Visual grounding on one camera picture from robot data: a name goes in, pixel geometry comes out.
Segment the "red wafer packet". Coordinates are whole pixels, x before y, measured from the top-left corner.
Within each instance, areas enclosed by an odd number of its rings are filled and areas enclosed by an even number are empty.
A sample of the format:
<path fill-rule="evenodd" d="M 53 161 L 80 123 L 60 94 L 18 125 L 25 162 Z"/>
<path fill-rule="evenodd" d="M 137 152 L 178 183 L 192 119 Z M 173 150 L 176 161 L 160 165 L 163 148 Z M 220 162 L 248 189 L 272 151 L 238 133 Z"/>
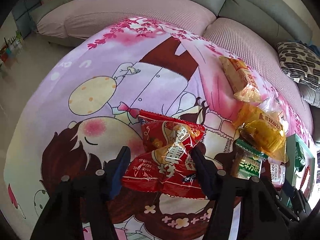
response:
<path fill-rule="evenodd" d="M 310 172 L 310 166 L 308 165 L 306 167 L 304 177 L 303 177 L 303 185 L 301 186 L 301 190 L 305 192 L 309 187 L 309 180 L 310 180 L 311 172 Z"/>

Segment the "red white snack packet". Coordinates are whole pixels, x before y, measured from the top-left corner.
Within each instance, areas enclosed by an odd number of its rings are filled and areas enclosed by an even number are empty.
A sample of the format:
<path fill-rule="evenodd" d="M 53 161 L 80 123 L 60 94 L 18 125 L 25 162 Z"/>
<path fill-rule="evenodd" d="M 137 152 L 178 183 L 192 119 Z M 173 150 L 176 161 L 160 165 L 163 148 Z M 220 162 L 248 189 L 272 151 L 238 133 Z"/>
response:
<path fill-rule="evenodd" d="M 276 189 L 281 189 L 285 182 L 286 167 L 284 163 L 270 162 L 271 182 Z"/>

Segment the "green seaweed snack packet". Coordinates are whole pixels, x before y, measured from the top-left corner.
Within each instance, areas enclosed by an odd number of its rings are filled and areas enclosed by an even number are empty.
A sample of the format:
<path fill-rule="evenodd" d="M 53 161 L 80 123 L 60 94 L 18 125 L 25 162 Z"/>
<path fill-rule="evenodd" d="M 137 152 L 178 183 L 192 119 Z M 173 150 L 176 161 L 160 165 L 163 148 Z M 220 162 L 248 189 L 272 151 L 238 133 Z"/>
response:
<path fill-rule="evenodd" d="M 246 180 L 249 180 L 252 176 L 259 178 L 263 161 L 266 161 L 268 156 L 242 139 L 234 141 L 233 149 L 235 150 L 235 158 L 231 175 Z"/>

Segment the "yellow bread packet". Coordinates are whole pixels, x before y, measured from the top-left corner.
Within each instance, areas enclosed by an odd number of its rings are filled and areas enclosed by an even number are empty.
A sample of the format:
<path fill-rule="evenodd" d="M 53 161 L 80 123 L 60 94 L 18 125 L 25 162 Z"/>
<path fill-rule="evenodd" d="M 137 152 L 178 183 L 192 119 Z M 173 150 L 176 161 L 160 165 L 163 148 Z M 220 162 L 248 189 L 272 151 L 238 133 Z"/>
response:
<path fill-rule="evenodd" d="M 272 116 L 258 107 L 244 103 L 233 125 L 258 151 L 277 161 L 288 162 L 283 126 Z"/>

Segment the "red nice snack bag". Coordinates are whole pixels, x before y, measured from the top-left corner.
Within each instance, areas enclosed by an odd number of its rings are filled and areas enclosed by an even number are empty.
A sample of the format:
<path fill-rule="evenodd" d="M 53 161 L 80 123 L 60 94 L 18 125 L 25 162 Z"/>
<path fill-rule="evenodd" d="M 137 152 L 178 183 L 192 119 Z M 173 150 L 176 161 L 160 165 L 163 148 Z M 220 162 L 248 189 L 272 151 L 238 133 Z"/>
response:
<path fill-rule="evenodd" d="M 121 179 L 122 185 L 140 192 L 205 199 L 190 156 L 202 140 L 205 128 L 148 111 L 140 111 L 138 119 L 145 152 L 131 161 Z"/>

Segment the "cream egg roll packet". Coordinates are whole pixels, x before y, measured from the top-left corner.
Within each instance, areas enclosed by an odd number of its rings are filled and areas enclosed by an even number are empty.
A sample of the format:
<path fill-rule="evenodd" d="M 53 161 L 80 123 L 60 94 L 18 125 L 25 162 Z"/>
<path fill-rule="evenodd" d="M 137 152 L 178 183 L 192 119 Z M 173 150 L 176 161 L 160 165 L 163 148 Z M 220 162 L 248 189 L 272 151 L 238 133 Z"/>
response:
<path fill-rule="evenodd" d="M 219 60 L 234 92 L 234 98 L 243 102 L 261 103 L 260 90 L 247 65 L 242 60 L 225 56 L 219 57 Z"/>

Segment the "green biscuit packet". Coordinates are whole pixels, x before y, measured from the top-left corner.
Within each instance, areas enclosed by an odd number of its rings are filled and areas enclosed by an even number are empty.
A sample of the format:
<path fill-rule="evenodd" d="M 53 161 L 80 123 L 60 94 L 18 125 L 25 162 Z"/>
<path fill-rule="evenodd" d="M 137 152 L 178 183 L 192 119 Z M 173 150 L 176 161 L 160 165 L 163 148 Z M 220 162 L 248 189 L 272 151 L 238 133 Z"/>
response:
<path fill-rule="evenodd" d="M 304 151 L 299 142 L 295 144 L 295 168 L 301 172 L 306 165 Z"/>

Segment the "clear steamed bun packet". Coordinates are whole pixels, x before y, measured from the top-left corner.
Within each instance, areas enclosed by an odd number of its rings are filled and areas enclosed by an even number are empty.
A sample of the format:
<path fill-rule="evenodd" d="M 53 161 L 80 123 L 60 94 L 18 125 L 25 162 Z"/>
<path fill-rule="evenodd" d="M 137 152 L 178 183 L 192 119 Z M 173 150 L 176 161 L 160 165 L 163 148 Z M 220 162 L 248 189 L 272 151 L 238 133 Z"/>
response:
<path fill-rule="evenodd" d="M 289 107 L 284 98 L 276 90 L 272 91 L 271 95 L 259 105 L 259 108 L 281 123 L 285 133 L 289 131 Z"/>

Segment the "teal cardboard box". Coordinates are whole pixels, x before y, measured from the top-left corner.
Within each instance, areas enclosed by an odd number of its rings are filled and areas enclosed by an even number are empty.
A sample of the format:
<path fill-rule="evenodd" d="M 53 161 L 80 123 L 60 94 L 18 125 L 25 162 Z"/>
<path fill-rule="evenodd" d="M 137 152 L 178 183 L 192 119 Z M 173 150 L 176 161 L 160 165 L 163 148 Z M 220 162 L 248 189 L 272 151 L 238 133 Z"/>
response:
<path fill-rule="evenodd" d="M 288 162 L 285 181 L 300 190 L 306 200 L 309 200 L 316 183 L 315 155 L 297 134 L 287 137 L 286 155 Z"/>

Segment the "pink cartoon print cloth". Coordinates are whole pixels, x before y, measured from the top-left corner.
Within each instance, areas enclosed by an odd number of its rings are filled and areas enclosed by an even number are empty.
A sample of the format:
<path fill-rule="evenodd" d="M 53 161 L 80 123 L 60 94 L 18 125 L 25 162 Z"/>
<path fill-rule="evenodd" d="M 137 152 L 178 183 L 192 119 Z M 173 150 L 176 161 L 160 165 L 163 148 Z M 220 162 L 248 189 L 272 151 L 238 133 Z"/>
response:
<path fill-rule="evenodd" d="M 23 239 L 31 236 L 61 177 L 94 175 L 124 146 L 132 161 L 145 152 L 141 110 L 201 124 L 199 146 L 217 167 L 233 149 L 242 102 L 234 98 L 219 57 L 244 60 L 169 23 L 140 16 L 124 23 L 122 37 L 93 49 L 85 41 L 64 56 L 22 111 L 4 165 L 3 213 Z M 262 100 L 277 91 L 245 64 Z M 312 133 L 285 102 L 286 135 L 297 134 L 315 152 Z M 123 187 L 108 208 L 121 239 L 201 239 L 213 202 Z"/>

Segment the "grey cushion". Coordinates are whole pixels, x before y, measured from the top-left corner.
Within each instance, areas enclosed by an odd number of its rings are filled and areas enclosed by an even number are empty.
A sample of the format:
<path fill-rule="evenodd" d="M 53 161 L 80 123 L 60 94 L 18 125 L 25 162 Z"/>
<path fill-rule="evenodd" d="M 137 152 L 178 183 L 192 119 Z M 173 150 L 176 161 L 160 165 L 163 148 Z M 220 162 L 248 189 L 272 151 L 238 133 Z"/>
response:
<path fill-rule="evenodd" d="M 320 107 L 320 93 L 307 85 L 297 84 L 301 98 L 313 107 Z"/>

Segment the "black white patterned pillow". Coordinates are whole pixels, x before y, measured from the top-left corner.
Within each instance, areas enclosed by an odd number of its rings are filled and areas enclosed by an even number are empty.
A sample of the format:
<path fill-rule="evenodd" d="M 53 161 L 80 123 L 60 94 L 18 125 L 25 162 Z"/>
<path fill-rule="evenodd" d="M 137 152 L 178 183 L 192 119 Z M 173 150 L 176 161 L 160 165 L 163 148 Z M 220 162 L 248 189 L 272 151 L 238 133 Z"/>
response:
<path fill-rule="evenodd" d="M 319 56 L 298 42 L 277 44 L 279 63 L 283 73 L 296 83 L 319 91 Z"/>

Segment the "pink sofa seat cover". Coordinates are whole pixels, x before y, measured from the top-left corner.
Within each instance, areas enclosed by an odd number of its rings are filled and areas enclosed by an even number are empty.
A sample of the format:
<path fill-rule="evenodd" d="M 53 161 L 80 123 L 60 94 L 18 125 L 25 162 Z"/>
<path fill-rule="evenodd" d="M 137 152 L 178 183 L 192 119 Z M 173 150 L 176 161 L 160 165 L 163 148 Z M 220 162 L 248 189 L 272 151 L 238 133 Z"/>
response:
<path fill-rule="evenodd" d="M 73 0 L 31 13 L 39 34 L 51 42 L 76 47 L 107 26 L 133 16 L 145 16 L 191 31 L 233 52 L 259 72 L 285 98 L 306 129 L 313 132 L 309 104 L 294 81 L 281 70 L 278 54 L 265 37 L 229 18 L 217 18 L 190 0 Z"/>

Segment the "grey sofa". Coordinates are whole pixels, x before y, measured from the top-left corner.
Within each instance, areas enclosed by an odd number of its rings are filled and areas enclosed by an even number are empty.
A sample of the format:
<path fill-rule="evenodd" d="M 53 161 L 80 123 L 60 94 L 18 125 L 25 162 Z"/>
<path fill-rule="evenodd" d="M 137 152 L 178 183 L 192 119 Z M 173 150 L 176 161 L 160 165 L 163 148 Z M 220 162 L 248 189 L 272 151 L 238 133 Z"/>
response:
<path fill-rule="evenodd" d="M 50 9 L 73 0 L 49 1 Z M 284 0 L 190 0 L 209 11 L 217 18 L 235 20 L 258 31 L 276 49 L 279 42 L 297 40 L 309 43 L 312 31 L 307 23 Z M 124 35 L 127 24 L 124 20 L 107 26 L 84 41 L 89 48 L 112 41 Z"/>

